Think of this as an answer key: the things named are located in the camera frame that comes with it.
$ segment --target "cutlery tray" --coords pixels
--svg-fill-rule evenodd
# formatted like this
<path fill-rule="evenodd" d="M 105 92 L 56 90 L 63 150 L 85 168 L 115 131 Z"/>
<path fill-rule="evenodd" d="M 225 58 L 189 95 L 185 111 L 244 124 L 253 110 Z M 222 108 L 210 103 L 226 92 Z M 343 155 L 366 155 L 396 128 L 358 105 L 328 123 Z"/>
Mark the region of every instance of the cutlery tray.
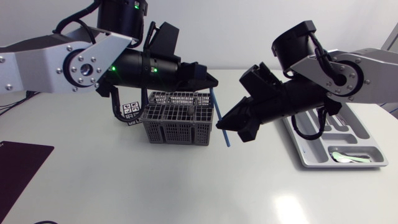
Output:
<path fill-rule="evenodd" d="M 305 140 L 293 129 L 291 118 L 283 121 L 289 131 L 298 154 L 305 167 L 383 167 L 387 159 L 368 130 L 345 103 L 340 112 L 327 116 L 325 131 L 316 140 Z M 319 130 L 316 110 L 296 114 L 298 129 L 304 134 L 315 134 Z M 332 152 L 347 156 L 368 156 L 371 162 L 336 162 Z"/>

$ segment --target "white tabletop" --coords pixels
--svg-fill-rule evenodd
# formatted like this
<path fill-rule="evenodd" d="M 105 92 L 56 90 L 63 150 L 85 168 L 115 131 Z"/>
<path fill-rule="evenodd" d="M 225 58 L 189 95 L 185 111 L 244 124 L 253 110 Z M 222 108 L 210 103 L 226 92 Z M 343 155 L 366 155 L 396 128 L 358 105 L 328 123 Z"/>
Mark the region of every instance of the white tabletop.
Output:
<path fill-rule="evenodd" d="M 248 96 L 245 71 L 209 72 L 223 114 Z M 121 88 L 122 103 L 139 92 Z M 228 132 L 231 147 L 216 115 L 208 147 L 150 144 L 108 98 L 43 93 L 0 117 L 0 141 L 55 147 L 3 223 L 398 223 L 398 121 L 377 105 L 352 108 L 387 167 L 304 168 L 281 120 L 247 143 Z"/>

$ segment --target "black cable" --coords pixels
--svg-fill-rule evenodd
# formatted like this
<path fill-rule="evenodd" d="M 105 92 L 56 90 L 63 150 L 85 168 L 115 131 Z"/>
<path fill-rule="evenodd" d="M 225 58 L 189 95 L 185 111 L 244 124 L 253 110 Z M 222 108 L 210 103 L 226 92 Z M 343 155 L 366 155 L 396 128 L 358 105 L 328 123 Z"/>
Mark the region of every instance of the black cable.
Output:
<path fill-rule="evenodd" d="M 322 136 L 324 130 L 325 130 L 325 125 L 326 125 L 326 116 L 327 116 L 327 110 L 325 109 L 325 107 L 322 107 L 320 109 L 318 109 L 318 121 L 319 121 L 319 132 L 313 135 L 307 135 L 307 134 L 303 134 L 302 132 L 299 131 L 299 128 L 297 127 L 297 123 L 296 123 L 296 117 L 293 115 L 292 116 L 292 126 L 294 131 L 301 137 L 304 138 L 306 140 L 316 140 L 318 139 L 320 136 Z"/>
<path fill-rule="evenodd" d="M 88 35 L 90 36 L 91 43 L 96 44 L 93 31 L 88 27 L 88 25 L 79 19 L 75 20 L 74 22 L 79 23 L 82 26 L 82 28 L 84 28 L 87 31 Z"/>
<path fill-rule="evenodd" d="M 15 102 L 15 103 L 11 103 L 10 105 L 12 105 L 12 106 L 1 108 L 0 110 L 4 110 L 4 111 L 0 113 L 0 116 L 5 114 L 5 113 L 7 113 L 7 111 L 13 109 L 14 107 L 20 105 L 21 103 L 31 99 L 33 96 L 35 96 L 37 94 L 39 94 L 39 92 L 26 91 L 26 97 L 24 99 L 19 100 L 19 101 Z"/>
<path fill-rule="evenodd" d="M 132 48 L 132 49 L 138 47 L 142 43 L 143 38 L 144 38 L 144 23 L 142 23 L 142 25 L 141 25 L 141 36 L 140 36 L 139 40 L 135 44 L 131 44 L 128 47 Z"/>
<path fill-rule="evenodd" d="M 312 39 L 313 44 L 315 45 L 315 55 L 317 56 L 317 60 L 319 63 L 319 66 L 325 72 L 325 74 L 330 77 L 336 85 L 344 85 L 345 80 L 344 78 L 341 78 L 333 69 L 333 66 L 331 65 L 331 57 L 329 53 L 323 49 L 321 43 L 318 41 L 318 39 L 315 37 L 314 33 L 309 33 L 309 36 Z"/>
<path fill-rule="evenodd" d="M 87 8 L 74 13 L 73 15 L 63 19 L 61 22 L 58 23 L 57 28 L 53 30 L 54 34 L 61 34 L 61 31 L 63 28 L 65 28 L 69 23 L 79 20 L 84 16 L 87 16 L 88 14 L 92 13 L 95 9 L 97 9 L 101 4 L 101 0 L 94 0 L 94 2 L 89 5 Z"/>
<path fill-rule="evenodd" d="M 133 122 L 141 117 L 142 113 L 144 112 L 145 106 L 148 104 L 148 92 L 146 88 L 141 89 L 141 109 L 138 111 L 138 114 L 135 115 L 133 118 L 125 118 L 120 112 L 120 100 L 119 100 L 119 90 L 115 87 L 111 87 L 111 99 L 112 99 L 112 111 L 114 116 L 122 121 L 122 122 Z"/>
<path fill-rule="evenodd" d="M 41 221 L 41 222 L 37 222 L 35 224 L 57 224 L 57 223 L 53 222 L 53 221 Z"/>

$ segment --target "dishwasher cutlery basket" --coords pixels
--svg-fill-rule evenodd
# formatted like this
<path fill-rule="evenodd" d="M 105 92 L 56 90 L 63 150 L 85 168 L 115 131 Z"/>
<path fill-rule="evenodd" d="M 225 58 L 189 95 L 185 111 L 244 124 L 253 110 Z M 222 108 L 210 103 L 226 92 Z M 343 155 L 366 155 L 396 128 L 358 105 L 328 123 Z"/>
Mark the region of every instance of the dishwasher cutlery basket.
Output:
<path fill-rule="evenodd" d="M 209 93 L 154 91 L 141 120 L 150 143 L 207 146 L 213 100 Z"/>

